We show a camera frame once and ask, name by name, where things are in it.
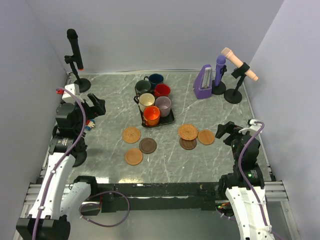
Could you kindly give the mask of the dark wood coaster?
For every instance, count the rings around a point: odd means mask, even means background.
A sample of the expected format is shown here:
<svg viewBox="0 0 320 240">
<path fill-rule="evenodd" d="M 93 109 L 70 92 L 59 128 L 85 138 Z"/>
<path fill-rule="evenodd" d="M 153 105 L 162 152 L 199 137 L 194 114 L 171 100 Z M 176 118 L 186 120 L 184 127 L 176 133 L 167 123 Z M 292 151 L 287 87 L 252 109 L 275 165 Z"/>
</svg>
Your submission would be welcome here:
<svg viewBox="0 0 320 240">
<path fill-rule="evenodd" d="M 151 154 L 157 148 L 157 143 L 153 138 L 143 138 L 139 143 L 139 149 L 144 154 Z"/>
<path fill-rule="evenodd" d="M 183 138 L 180 138 L 179 144 L 185 150 L 193 150 L 197 146 L 197 139 L 195 138 L 193 140 L 185 140 Z"/>
</svg>

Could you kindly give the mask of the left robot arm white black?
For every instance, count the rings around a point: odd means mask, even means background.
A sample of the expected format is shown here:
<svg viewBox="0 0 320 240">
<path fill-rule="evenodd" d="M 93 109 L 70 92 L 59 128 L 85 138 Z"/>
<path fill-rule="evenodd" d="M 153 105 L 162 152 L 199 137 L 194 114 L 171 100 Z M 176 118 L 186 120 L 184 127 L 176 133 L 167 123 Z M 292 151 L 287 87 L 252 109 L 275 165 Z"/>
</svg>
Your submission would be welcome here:
<svg viewBox="0 0 320 240">
<path fill-rule="evenodd" d="M 71 222 L 85 200 L 99 195 L 94 176 L 78 176 L 67 195 L 64 195 L 72 168 L 87 158 L 85 126 L 88 120 L 106 113 L 106 102 L 89 93 L 92 102 L 63 101 L 56 109 L 56 126 L 49 144 L 47 170 L 36 200 L 25 218 L 19 218 L 16 230 L 24 240 L 67 240 Z"/>
</svg>

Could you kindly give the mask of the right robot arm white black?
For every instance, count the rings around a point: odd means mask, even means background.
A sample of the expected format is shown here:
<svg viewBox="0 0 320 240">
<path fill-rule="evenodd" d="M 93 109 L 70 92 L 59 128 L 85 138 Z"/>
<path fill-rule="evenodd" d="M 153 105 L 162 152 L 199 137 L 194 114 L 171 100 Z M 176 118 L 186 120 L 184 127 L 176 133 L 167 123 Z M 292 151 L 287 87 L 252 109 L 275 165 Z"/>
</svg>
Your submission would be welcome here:
<svg viewBox="0 0 320 240">
<path fill-rule="evenodd" d="M 217 206 L 223 217 L 234 217 L 242 240 L 273 240 L 272 225 L 269 220 L 266 188 L 262 171 L 257 163 L 260 142 L 258 134 L 265 124 L 250 119 L 247 127 L 234 122 L 219 124 L 215 137 L 224 134 L 224 144 L 231 147 L 234 160 L 233 172 L 224 174 L 219 180 L 218 193 L 227 199 L 229 206 Z"/>
</svg>

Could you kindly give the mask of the woven rattan coaster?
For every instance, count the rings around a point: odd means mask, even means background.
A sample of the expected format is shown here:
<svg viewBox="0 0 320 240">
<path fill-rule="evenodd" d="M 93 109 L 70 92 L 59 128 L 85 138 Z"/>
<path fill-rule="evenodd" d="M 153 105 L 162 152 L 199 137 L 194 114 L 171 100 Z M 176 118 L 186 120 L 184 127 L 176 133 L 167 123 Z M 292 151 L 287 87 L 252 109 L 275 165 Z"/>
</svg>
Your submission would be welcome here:
<svg viewBox="0 0 320 240">
<path fill-rule="evenodd" d="M 122 139 L 128 144 L 136 143 L 140 138 L 141 132 L 136 127 L 127 127 L 122 132 Z"/>
<path fill-rule="evenodd" d="M 198 137 L 198 129 L 193 124 L 182 124 L 178 129 L 179 136 L 186 141 L 193 141 Z"/>
</svg>

